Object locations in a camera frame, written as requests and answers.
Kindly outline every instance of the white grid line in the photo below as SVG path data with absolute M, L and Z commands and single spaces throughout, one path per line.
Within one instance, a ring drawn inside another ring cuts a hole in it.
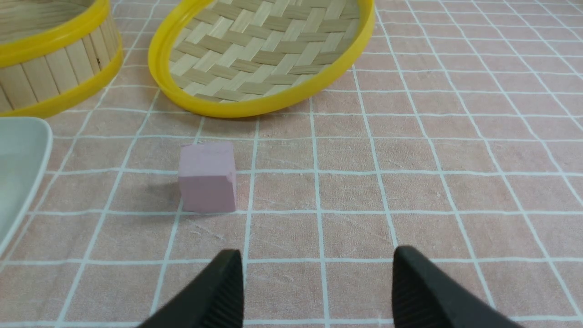
M 253 198 L 255 195 L 255 165 L 257 163 L 257 149 L 259 148 L 259 117 L 255 118 L 255 135 L 253 137 L 253 156 L 251 157 L 251 176 L 249 178 L 249 201 L 247 202 L 247 219 L 245 221 L 245 242 L 243 246 L 243 282 L 247 286 L 247 266 L 249 264 L 249 246 L 251 243 L 251 224 L 253 213 Z
M 194 138 L 193 144 L 197 144 L 202 132 L 202 126 L 205 123 L 205 118 L 201 117 L 201 122 L 198 125 L 198 130 L 196 131 L 196 136 Z M 152 299 L 152 307 L 150 308 L 150 316 L 153 315 L 158 309 L 158 304 L 160 302 L 160 293 L 164 287 L 164 277 L 166 275 L 166 269 L 168 267 L 168 262 L 170 261 L 170 255 L 172 253 L 172 248 L 174 246 L 174 240 L 176 238 L 176 233 L 178 232 L 178 227 L 180 224 L 180 213 L 182 212 L 182 206 L 184 202 L 180 198 L 178 203 L 178 212 L 174 217 L 174 223 L 172 224 L 172 231 L 170 232 L 170 238 L 168 239 L 168 246 L 166 246 L 166 252 L 164 254 L 164 261 L 162 263 L 162 268 L 160 269 L 160 276 L 158 277 L 158 283 L 156 285 L 156 290 L 154 292 L 154 298 Z
M 154 8 L 155 8 L 155 6 L 153 6 L 152 9 L 151 9 L 151 11 L 150 11 L 150 18 L 154 14 Z M 130 50 L 128 51 L 128 53 L 131 53 L 131 51 L 133 50 L 133 47 L 138 42 L 139 36 L 145 30 L 146 25 L 147 24 L 144 24 L 144 26 L 142 28 L 142 31 L 138 35 L 138 38 L 136 38 L 136 40 L 134 41 L 134 44 L 132 45 L 132 48 L 130 48 Z M 113 84 L 115 82 L 115 80 L 117 79 L 118 76 L 119 75 L 117 75 L 113 79 L 113 81 L 111 82 L 111 84 Z M 152 104 L 150 105 L 150 110 L 153 110 L 154 109 L 154 106 L 156 104 L 156 100 L 158 99 L 158 96 L 159 95 L 160 95 L 160 89 L 157 90 L 157 92 L 156 92 L 156 94 L 154 96 L 154 99 L 152 100 Z M 143 122 L 142 122 L 142 125 L 139 127 L 139 129 L 135 133 L 135 136 L 139 135 L 140 132 L 144 129 L 144 127 L 146 126 L 146 123 L 147 123 L 149 117 L 150 117 L 150 114 L 149 113 L 145 115 L 145 117 L 143 119 Z M 123 163 L 121 165 L 121 170 L 118 172 L 117 177 L 115 178 L 115 182 L 114 182 L 114 184 L 113 184 L 113 186 L 111 188 L 110 194 L 109 194 L 108 199 L 107 199 L 107 202 L 105 204 L 105 207 L 104 207 L 104 210 L 105 211 L 109 210 L 109 207 L 110 207 L 111 203 L 113 202 L 113 198 L 114 198 L 115 192 L 117 191 L 117 187 L 119 186 L 120 181 L 121 181 L 121 178 L 122 178 L 122 175 L 123 175 L 122 170 L 123 170 L 123 168 L 126 167 L 128 161 L 129 161 L 129 157 L 130 157 L 130 154 L 132 152 L 132 149 L 134 148 L 134 145 L 136 144 L 137 140 L 138 140 L 137 138 L 134 138 L 132 140 L 132 142 L 131 142 L 128 150 L 126 151 L 124 161 L 123 161 Z M 91 252 L 93 250 L 93 247 L 95 246 L 95 243 L 96 243 L 96 240 L 97 240 L 97 236 L 99 235 L 99 233 L 101 231 L 101 227 L 104 224 L 105 218 L 106 218 L 106 212 L 103 212 L 101 214 L 100 218 L 99 218 L 99 221 L 97 222 L 97 226 L 95 227 L 95 231 L 93 232 L 93 236 L 91 237 L 91 239 L 89 241 L 89 245 L 87 246 L 87 249 L 85 251 L 85 255 L 83 256 L 83 259 L 84 260 L 88 260 L 89 259 L 90 255 L 91 255 Z M 79 269 L 77 271 L 77 274 L 75 275 L 75 278 L 73 279 L 73 283 L 71 285 L 71 288 L 69 289 L 69 292 L 68 292 L 68 294 L 67 294 L 67 296 L 65 298 L 65 302 L 64 302 L 63 307 L 61 309 L 61 313 L 58 316 L 57 324 L 55 326 L 56 328 L 60 328 L 61 325 L 62 325 L 62 323 L 65 321 L 65 316 L 67 314 L 67 311 L 69 310 L 69 307 L 71 305 L 71 302 L 73 300 L 73 297 L 75 296 L 75 292 L 77 290 L 77 287 L 79 286 L 79 281 L 81 280 L 81 277 L 83 275 L 83 272 L 85 271 L 85 267 L 86 267 L 86 264 L 85 263 L 81 263 L 81 265 L 79 266 Z
M 61 172 L 59 175 L 85 175 L 106 172 L 124 172 L 124 173 L 141 173 L 141 174 L 156 174 L 156 175 L 176 175 L 178 171 L 169 170 L 149 170 L 149 169 L 121 169 L 109 168 L 98 170 L 83 170 L 83 171 L 68 171 Z M 564 172 L 475 172 L 475 171 L 430 171 L 430 170 L 378 170 L 378 171 L 341 171 L 341 170 L 314 170 L 314 169 L 258 169 L 258 170 L 241 170 L 237 171 L 240 175 L 252 175 L 254 173 L 277 173 L 277 174 L 304 174 L 304 173 L 320 173 L 333 175 L 353 175 L 353 176 L 368 176 L 376 174 L 384 175 L 471 175 L 471 176 L 560 176 L 560 177 L 582 177 L 583 173 L 564 173 Z M 47 174 L 57 174 L 56 172 L 48 172 Z
M 511 320 L 516 322 L 524 321 L 558 321 L 558 322 L 574 322 L 580 321 L 581 317 L 578 316 L 553 316 L 553 315 L 540 315 L 540 316 L 511 316 Z M 325 324 L 329 322 L 335 325 L 381 325 L 381 324 L 393 324 L 393 319 L 383 319 L 383 318 L 371 318 L 371 319 L 296 319 L 296 320 L 272 320 L 272 319 L 246 319 L 243 325 L 307 325 L 307 324 Z M 135 327 L 140 325 L 141 322 L 65 322 L 62 327 Z M 4 322 L 0 323 L 0 328 L 22 328 L 22 327 L 37 327 L 37 326 L 54 326 L 55 322 L 52 321 L 38 321 L 38 322 Z
M 340 210 L 321 210 L 323 214 L 384 214 L 385 211 L 340 211 Z M 253 210 L 252 214 L 274 214 L 274 215 L 286 215 L 286 214 L 316 214 L 316 210 L 287 210 L 287 211 L 270 211 L 270 210 Z M 467 210 L 467 211 L 457 211 L 461 215 L 465 214 L 500 214 L 500 215 L 583 215 L 583 211 L 497 211 L 497 210 Z M 137 212 L 137 211 L 104 211 L 104 210 L 86 210 L 86 211 L 75 211 L 75 212 L 31 212 L 30 214 L 36 215 L 46 215 L 46 216 L 78 216 L 89 213 L 106 213 L 108 215 L 141 215 L 141 216 L 174 216 L 176 212 Z M 225 214 L 246 214 L 247 211 L 234 211 Z M 453 211 L 426 211 L 426 210 L 390 210 L 390 214 L 430 214 L 430 215 L 453 215 Z M 182 212 L 181 215 L 218 215 L 222 213 L 194 213 L 194 212 Z
M 415 14 L 413 14 L 413 17 L 415 18 L 416 21 L 419 21 L 418 18 L 417 18 L 417 16 Z M 423 26 L 421 27 L 421 29 L 423 31 L 423 34 L 424 35 L 427 35 L 427 33 L 425 31 L 425 28 Z M 389 48 L 392 49 L 392 45 L 391 45 L 391 41 L 389 39 L 389 35 L 387 34 L 387 30 L 386 30 L 386 28 L 384 26 L 382 27 L 382 30 L 385 33 L 385 37 L 387 38 L 387 43 L 389 43 Z M 443 64 L 441 63 L 441 60 L 439 58 L 437 58 L 437 61 L 443 67 Z M 408 88 L 407 87 L 407 84 L 406 84 L 407 82 L 405 81 L 405 78 L 403 77 L 403 73 L 400 72 L 399 75 L 401 76 L 401 80 L 403 82 L 403 85 L 405 86 L 405 89 L 407 89 Z M 454 90 L 456 90 L 454 84 L 451 81 L 449 81 L 449 83 L 450 83 L 451 87 Z M 408 93 L 408 98 L 409 98 L 409 102 L 411 103 L 411 106 L 413 107 L 413 111 L 417 114 L 417 108 L 413 104 L 414 101 L 413 101 L 413 98 L 411 97 L 411 94 L 410 93 Z M 447 199 L 449 201 L 449 206 L 451 206 L 452 210 L 454 211 L 455 220 L 456 220 L 456 222 L 457 222 L 457 224 L 459 226 L 459 230 L 460 230 L 460 232 L 462 234 L 463 240 L 464 240 L 464 242 L 466 244 L 466 247 L 468 248 L 468 252 L 470 254 L 470 257 L 472 258 L 472 260 L 474 260 L 473 265 L 474 265 L 474 268 L 476 269 L 476 273 L 477 273 L 478 279 L 480 280 L 480 283 L 482 285 L 482 288 L 484 289 L 484 293 L 486 294 L 486 299 L 488 300 L 488 303 L 490 304 L 490 306 L 495 309 L 496 308 L 496 305 L 494 303 L 494 298 L 492 297 L 492 294 L 490 292 L 490 289 L 488 288 L 488 284 L 486 282 L 486 279 L 484 278 L 484 274 L 482 272 L 482 268 L 480 268 L 478 262 L 476 261 L 476 254 L 475 254 L 475 252 L 473 250 L 472 244 L 470 243 L 470 239 L 468 237 L 468 233 L 467 233 L 467 231 L 466 231 L 466 229 L 465 229 L 465 227 L 463 225 L 462 219 L 461 219 L 460 214 L 458 212 L 458 208 L 455 205 L 454 199 L 453 199 L 453 197 L 451 195 L 451 191 L 449 189 L 449 186 L 447 185 L 447 182 L 445 181 L 445 176 L 444 176 L 444 174 L 442 172 L 441 162 L 440 162 L 439 157 L 437 156 L 437 151 L 436 151 L 435 145 L 433 144 L 433 141 L 427 136 L 427 133 L 425 132 L 425 128 L 423 127 L 423 122 L 421 121 L 421 117 L 417 116 L 417 122 L 419 124 L 420 129 L 421 129 L 421 132 L 423 133 L 423 136 L 426 137 L 427 140 L 429 141 L 429 146 L 431 148 L 431 152 L 433 154 L 433 158 L 434 158 L 434 160 L 436 162 L 437 171 L 439 172 L 439 177 L 440 177 L 441 183 L 443 185 L 443 188 L 445 190 L 445 194 L 446 194 Z
M 507 45 L 510 47 L 510 49 L 512 49 L 512 51 L 514 51 L 514 52 L 515 52 L 515 53 L 516 53 L 516 54 L 519 56 L 518 52 L 516 52 L 516 50 L 514 49 L 514 47 L 512 46 L 512 44 L 510 44 L 510 42 L 508 42 L 507 40 L 505 40 L 505 42 L 506 42 L 506 44 L 507 44 Z M 485 63 L 484 63 L 484 61 L 483 61 L 483 59 L 482 59 L 482 56 L 481 56 L 481 55 L 480 55 L 480 54 L 479 54 L 479 53 L 476 51 L 476 49 L 473 47 L 473 45 L 472 45 L 471 43 L 470 43 L 470 47 L 471 47 L 471 48 L 472 48 L 472 50 L 473 50 L 473 51 L 476 53 L 476 55 L 478 56 L 478 58 L 479 58 L 480 62 L 482 63 L 482 65 L 484 65 L 484 66 L 485 66 Z M 519 58 L 520 58 L 520 59 L 523 61 L 523 63 L 524 63 L 525 65 L 527 65 L 527 63 L 526 63 L 526 62 L 525 62 L 525 61 L 524 61 L 524 60 L 523 60 L 523 59 L 522 59 L 520 56 L 519 56 Z M 498 88 L 500 88 L 501 90 L 503 90 L 503 89 L 502 89 L 502 87 L 501 87 L 501 85 L 500 85 L 500 83 L 498 82 L 498 79 L 497 79 L 497 78 L 494 76 L 494 74 L 492 74 L 492 73 L 491 73 L 491 74 L 490 74 L 490 76 L 491 76 L 491 78 L 494 80 L 494 82 L 496 83 L 496 85 L 498 86 Z M 507 100 L 508 100 L 508 101 L 511 103 L 511 105 L 512 105 L 513 109 L 514 109 L 514 110 L 517 112 L 517 114 L 520 114 L 520 112 L 518 111 L 518 109 L 515 107 L 514 103 L 511 101 L 510 97 L 508 97 L 508 95 L 507 95 L 507 94 L 504 94 L 504 95 L 505 95 L 506 99 L 507 99 Z M 474 125 L 474 127 L 475 127 L 475 129 L 476 129 L 476 132 L 479 134 L 479 136 L 482 136 L 482 135 L 481 135 L 481 132 L 480 132 L 480 130 L 478 129 L 478 126 L 475 124 L 475 122 L 473 121 L 473 119 L 472 119 L 472 118 L 470 118 L 470 119 L 472 120 L 472 124 Z M 522 118 L 522 121 L 523 121 L 523 122 L 524 122 L 524 124 L 527 126 L 527 128 L 528 128 L 529 132 L 530 132 L 530 133 L 531 133 L 533 136 L 535 136 L 535 138 L 538 138 L 538 136 L 537 136 L 537 135 L 534 133 L 534 131 L 531 129 L 531 127 L 530 127 L 530 125 L 528 124 L 528 122 L 527 122 L 527 121 L 526 121 L 524 118 Z M 551 154 L 550 150 L 548 149 L 547 145 L 546 145 L 546 144 L 545 144 L 543 141 L 541 141 L 541 143 L 542 143 L 543 147 L 545 148 L 545 150 L 547 151 L 547 154 L 548 154 L 549 158 L 551 159 L 551 161 L 553 162 L 553 164 L 555 165 L 555 167 L 557 168 L 557 170 L 558 170 L 559 172 L 562 172 L 562 169 L 561 169 L 561 167 L 560 167 L 560 166 L 557 164 L 557 162 L 554 160 L 554 157 L 552 156 L 552 154 Z M 489 145 L 488 143 L 486 143 L 486 146 L 487 146 L 488 152 L 489 152 L 489 154 L 490 154 L 490 157 L 491 157 L 492 161 L 494 162 L 494 165 L 496 166 L 497 170 L 498 170 L 499 172 L 501 172 L 502 170 L 501 170 L 501 168 L 500 168 L 500 165 L 498 165 L 498 162 L 496 161 L 496 159 L 495 159 L 495 157 L 494 157 L 493 153 L 491 152 L 490 145 Z M 516 205 L 518 206 L 519 210 L 520 210 L 520 211 L 524 211 L 524 208 L 523 208 L 523 206 L 522 206 L 521 202 L 519 201 L 518 197 L 516 196 L 516 193 L 514 192 L 514 189 L 513 189 L 513 188 L 512 188 L 512 186 L 510 185 L 510 183 L 509 183 L 508 179 L 507 179 L 507 178 L 506 178 L 504 175 L 502 175 L 502 179 L 503 179 L 503 181 L 504 181 L 504 184 L 506 185 L 507 189 L 508 189 L 508 190 L 509 190 L 509 192 L 511 193 L 511 195 L 512 195 L 512 197 L 513 197 L 513 199 L 514 199 L 514 202 L 515 202 L 515 203 L 516 203 Z M 565 182 L 567 183 L 567 185 L 570 187 L 570 190 L 571 190 L 571 192 L 573 192 L 573 195 L 575 195 L 575 197 L 578 199 L 578 201 L 580 202 L 580 204 L 583 204 L 583 203 L 581 202 L 581 199 L 579 198 L 579 196 L 576 194 L 575 190 L 573 189 L 573 187 L 572 187 L 572 186 L 570 185 L 570 183 L 568 182 L 567 178 L 566 178 L 566 177 L 563 177 L 563 179 L 565 180 Z M 573 307 L 573 310 L 575 311 L 575 313 L 577 314 L 577 316 L 581 317 L 581 316 L 582 316 L 582 315 L 581 315 L 581 311 L 579 310 L 579 308 L 578 308 L 578 306 L 577 306 L 577 303 L 576 303 L 576 302 L 575 302 L 575 300 L 573 299 L 573 296 L 571 295 L 571 292 L 568 290 L 568 288 L 567 288 L 567 285 L 566 285 L 566 284 L 565 284 L 565 282 L 563 281 L 563 278 L 561 277 L 561 275 L 560 275 L 559 271 L 557 270 L 556 266 L 555 266 L 555 265 L 554 265 L 554 263 L 553 263 L 553 262 L 550 260 L 550 256 L 549 256 L 549 254 L 548 254 L 548 252 L 547 252 L 546 248 L 544 247 L 544 245 L 543 245 L 542 241 L 540 240 L 540 237 L 539 237 L 539 236 L 538 236 L 538 234 L 536 233 L 536 230 L 535 230 L 534 226 L 532 225 L 532 222 L 531 222 L 530 218 L 529 218 L 529 217 L 528 217 L 528 215 L 526 215 L 526 214 L 524 214 L 523 216 L 524 216 L 524 218 L 525 218 L 525 222 L 526 222 L 526 224 L 528 225 L 529 229 L 531 230 L 531 232 L 532 232 L 532 234 L 533 234 L 533 237 L 535 238 L 535 241 L 536 241 L 536 243 L 538 244 L 538 246 L 540 247 L 540 249 L 541 249 L 541 251 L 542 251 L 543 255 L 545 256 L 545 258 L 547 258 L 547 259 L 549 260 L 549 261 L 548 261 L 548 263 L 549 263 L 549 266 L 550 266 L 551 270 L 553 271 L 553 274 L 554 274 L 554 275 L 555 275 L 555 277 L 557 278 L 557 280 L 558 280 L 559 284 L 561 285 L 561 288 L 563 289 L 563 292 L 564 292 L 564 294 L 565 294 L 565 296 L 566 296 L 567 300 L 569 301 L 570 305 Z
M 326 274 L 326 252 L 324 248 L 324 223 L 322 221 L 322 204 L 320 202 L 320 178 L 318 170 L 318 142 L 314 125 L 314 99 L 310 98 L 310 130 L 312 139 L 312 157 L 314 158 L 314 190 L 316 202 L 316 219 L 318 225 L 318 251 L 320 256 L 320 279 L 322 280 L 322 308 L 324 310 L 325 327 L 330 328 L 330 306 L 328 301 L 328 275 Z
M 530 29 L 531 29 L 531 30 L 533 30 L 533 31 L 536 33 L 536 35 L 537 35 L 537 36 L 538 36 L 538 37 L 539 37 L 541 40 L 543 40 L 544 44 L 545 44 L 545 45 L 546 45 L 548 48 L 550 48 L 550 49 L 551 49 L 551 50 L 552 50 L 552 51 L 553 51 L 553 52 L 554 52 L 554 53 L 557 55 L 557 58 L 561 59 L 561 61 L 562 61 L 564 64 L 566 64 L 566 66 L 568 66 L 568 67 L 569 67 L 569 69 L 570 69 L 570 70 L 572 70 L 573 72 L 576 72 L 576 71 L 577 71 L 577 70 L 576 70 L 576 69 L 575 69 L 575 68 L 574 68 L 574 67 L 571 65 L 571 63 L 569 63 L 567 60 L 565 60 L 565 58 L 563 58 L 563 56 L 561 56 L 561 55 L 559 54 L 559 52 L 558 52 L 557 50 L 555 50 L 555 48 L 553 48 L 553 47 L 552 47 L 552 46 L 551 46 L 551 45 L 550 45 L 550 44 L 549 44 L 549 43 L 548 43 L 548 42 L 547 42 L 547 41 L 546 41 L 546 40 L 545 40 L 545 39 L 544 39 L 542 36 L 540 36 L 539 32 L 538 32 L 537 30 L 535 30 L 535 29 L 534 29 L 534 28 L 533 28 L 533 27 L 530 25 L 530 23 L 529 23 L 529 22 L 528 22 L 526 19 L 524 19 L 524 18 L 522 17 L 522 15 L 519 15 L 519 14 L 516 12 L 516 10 L 515 10 L 514 8 L 512 8 L 512 11 L 514 11 L 514 13 L 516 13 L 516 14 L 517 14 L 517 16 L 518 16 L 518 17 L 520 17 L 520 19 L 521 19 L 521 20 L 522 20 L 522 21 L 523 21 L 523 22 L 526 24 L 526 26 L 530 27 Z M 568 29 L 568 30 L 569 30 L 571 33 L 573 33 L 573 34 L 574 34 L 574 35 L 577 37 L 577 39 L 578 39 L 578 41 L 577 41 L 577 42 L 578 42 L 578 43 L 581 43 L 581 42 L 583 41 L 583 40 L 581 40 L 581 38 L 579 38 L 579 36 L 577 36 L 577 34 L 576 34 L 576 33 L 574 33 L 574 32 L 573 32 L 573 30 L 571 30 L 571 29 L 570 29 L 570 28 L 568 28 L 568 27 L 567 27 L 567 26 L 566 26 L 566 25 L 565 25 L 563 22 L 561 22 L 561 20 L 559 20 L 559 19 L 557 19 L 557 20 L 558 20 L 558 21 L 559 21 L 559 22 L 560 22 L 560 23 L 561 23 L 561 24 L 562 24 L 562 25 L 563 25 L 565 28 L 567 28 L 567 29 Z M 513 51 L 515 51 L 515 52 L 516 52 L 516 50 L 514 49 L 514 47 L 512 47 L 512 45 L 511 45 L 509 42 L 507 42 L 507 41 L 506 41 L 506 43 L 507 43 L 507 44 L 508 44 L 508 45 L 511 47 L 511 49 L 512 49 Z M 554 94 L 551 92 L 550 88 L 549 88 L 549 87 L 546 85 L 546 83 L 545 83 L 545 82 L 542 80 L 542 78 L 540 78 L 540 76 L 539 76 L 539 74 L 540 74 L 540 73 L 539 73 L 539 72 L 535 72 L 535 70 L 534 70 L 534 69 L 533 69 L 533 68 L 530 66 L 530 64 L 528 64 L 528 63 L 527 63 L 527 62 L 524 60 L 524 58 L 522 58 L 522 57 L 520 57 L 520 56 L 518 56 L 518 58 L 519 58 L 519 59 L 522 61 L 522 63 L 523 63 L 523 64 L 525 64 L 525 65 L 526 65 L 526 67 L 528 67 L 528 69 L 530 69 L 530 70 L 531 70 L 531 72 L 532 72 L 533 74 L 535 74 L 535 76 L 536 76 L 536 79 L 539 81 L 539 83 L 540 83 L 540 84 L 541 84 L 541 85 L 542 85 L 542 86 L 543 86 L 543 87 L 544 87 L 544 88 L 547 90 L 547 92 L 549 92 L 549 94 L 551 95 L 551 97 L 553 98 L 553 100 L 554 100 L 555 102 L 557 102 L 557 103 L 558 103 L 558 104 L 561 106 L 561 108 L 562 108 L 562 109 L 563 109 L 563 110 L 564 110 L 564 111 L 565 111 L 565 112 L 568 114 L 568 116 L 569 116 L 569 117 L 571 117 L 571 119 L 572 119 L 573 123 L 575 123 L 575 125 L 576 125 L 576 126 L 577 126 L 577 127 L 580 129 L 580 130 L 583 130 L 583 127 L 582 127 L 582 126 L 581 126 L 581 124 L 580 124 L 580 123 L 579 123 L 579 122 L 578 122 L 578 121 L 577 121 L 577 120 L 576 120 L 576 119 L 573 117 L 573 115 L 571 114 L 571 112 L 569 111 L 569 109 L 567 109 L 567 108 L 565 107 L 565 105 L 563 105 L 563 103 L 562 103 L 561 101 L 559 101 L 559 99 L 557 98 L 557 96 L 555 96 L 555 95 L 554 95 Z
M 583 263 L 583 258 L 579 257 L 551 257 L 555 262 L 576 262 Z M 456 258 L 432 258 L 433 263 L 495 263 L 495 262 L 530 262 L 530 263 L 547 263 L 547 258 L 540 257 L 482 257 L 477 259 L 456 259 Z M 7 261 L 7 266 L 61 266 L 64 264 L 91 264 L 93 266 L 162 266 L 164 264 L 194 264 L 194 263 L 210 263 L 212 259 L 179 259 L 179 260 L 84 260 L 84 259 L 66 259 L 66 260 L 23 260 L 23 261 Z M 310 258 L 310 257 L 289 257 L 277 259 L 248 259 L 247 263 L 251 264 L 266 264 L 266 263 L 392 263 L 392 257 L 380 258 L 351 258 L 351 257 L 324 257 L 324 258 Z

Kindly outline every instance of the round basket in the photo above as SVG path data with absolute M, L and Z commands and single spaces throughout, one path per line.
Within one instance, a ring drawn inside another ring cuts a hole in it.
M 0 1 L 0 116 L 53 116 L 105 87 L 121 64 L 109 0 Z
M 154 35 L 148 64 L 186 110 L 254 116 L 326 88 L 373 27 L 373 0 L 184 0 Z

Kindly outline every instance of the yellow plastic rim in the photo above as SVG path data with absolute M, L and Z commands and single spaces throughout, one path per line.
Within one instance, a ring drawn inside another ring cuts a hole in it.
M 64 48 L 79 41 L 98 28 L 110 13 L 109 0 L 95 0 L 86 11 L 53 29 L 33 36 L 0 44 L 0 68 L 20 64 Z M 56 97 L 29 107 L 0 114 L 3 116 L 35 116 L 47 118 L 56 115 L 93 96 L 105 87 L 119 72 L 123 63 L 123 46 L 118 35 L 118 50 L 111 62 L 89 80 Z
M 325 89 L 340 78 L 366 48 L 374 30 L 374 0 L 358 0 L 360 6 L 359 32 L 352 45 L 327 69 L 293 88 L 272 96 L 235 103 L 216 103 L 193 97 L 182 91 L 170 75 L 168 61 L 174 40 L 188 22 L 212 0 L 183 0 L 164 19 L 152 38 L 148 51 L 148 66 L 164 94 L 180 107 L 196 114 L 238 118 L 256 116 L 296 104 Z

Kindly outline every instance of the bamboo slat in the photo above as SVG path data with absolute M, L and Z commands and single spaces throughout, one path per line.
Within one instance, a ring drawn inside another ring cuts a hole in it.
M 4 89 L 2 88 L 2 86 L 0 85 L 0 113 L 3 111 L 11 111 L 11 110 L 12 110 L 12 105 L 10 105 L 8 98 L 6 98 L 6 93 L 4 92 Z
M 93 0 L 0 0 L 0 43 L 67 22 Z M 18 110 L 77 88 L 103 70 L 119 50 L 111 14 L 82 39 L 44 56 L 0 68 L 0 112 Z
M 33 88 L 20 64 L 0 69 L 0 85 L 6 92 L 12 108 L 26 107 L 37 102 Z

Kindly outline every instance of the white plate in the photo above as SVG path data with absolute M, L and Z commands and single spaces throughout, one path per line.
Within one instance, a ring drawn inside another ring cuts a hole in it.
M 34 117 L 0 117 L 0 254 L 16 233 L 38 190 L 52 131 Z

